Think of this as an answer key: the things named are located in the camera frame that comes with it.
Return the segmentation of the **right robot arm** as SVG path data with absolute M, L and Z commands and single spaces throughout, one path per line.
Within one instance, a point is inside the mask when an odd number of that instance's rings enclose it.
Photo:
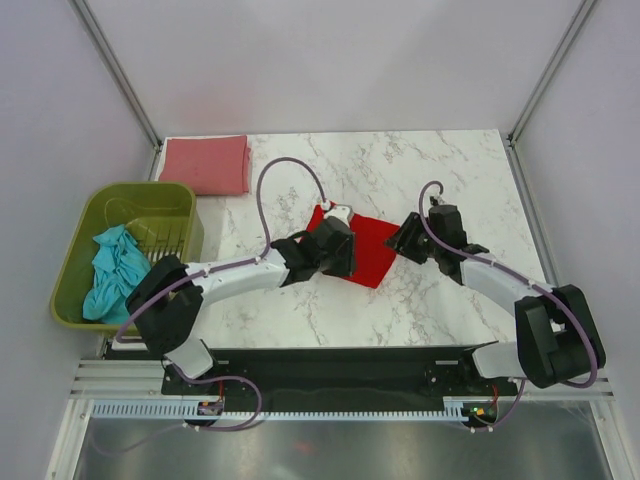
M 514 318 L 515 341 L 475 347 L 458 368 L 465 391 L 481 393 L 498 377 L 527 380 L 540 389 L 586 389 L 596 382 L 606 355 L 584 293 L 572 284 L 535 282 L 498 262 L 468 241 L 457 207 L 411 213 L 385 244 L 417 264 L 434 260 L 443 275 Z

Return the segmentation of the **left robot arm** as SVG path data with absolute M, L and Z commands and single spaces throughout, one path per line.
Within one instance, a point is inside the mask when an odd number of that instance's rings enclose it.
M 318 273 L 348 277 L 355 266 L 350 219 L 327 214 L 312 230 L 272 242 L 263 257 L 185 264 L 167 256 L 129 295 L 126 308 L 147 350 L 172 362 L 196 392 L 208 393 L 218 385 L 220 371 L 205 341 L 193 333 L 203 308 L 255 290 L 307 282 Z

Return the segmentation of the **red t shirt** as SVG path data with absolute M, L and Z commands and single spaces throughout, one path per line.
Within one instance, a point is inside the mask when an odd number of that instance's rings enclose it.
M 396 253 L 387 248 L 384 241 L 397 229 L 398 226 L 395 224 L 355 212 L 351 224 L 346 226 L 335 218 L 324 219 L 321 207 L 317 206 L 299 244 L 311 262 L 319 266 L 321 272 L 326 255 L 323 245 L 328 236 L 333 232 L 353 232 L 355 234 L 355 272 L 347 278 L 335 278 L 376 289 L 381 285 L 396 258 Z

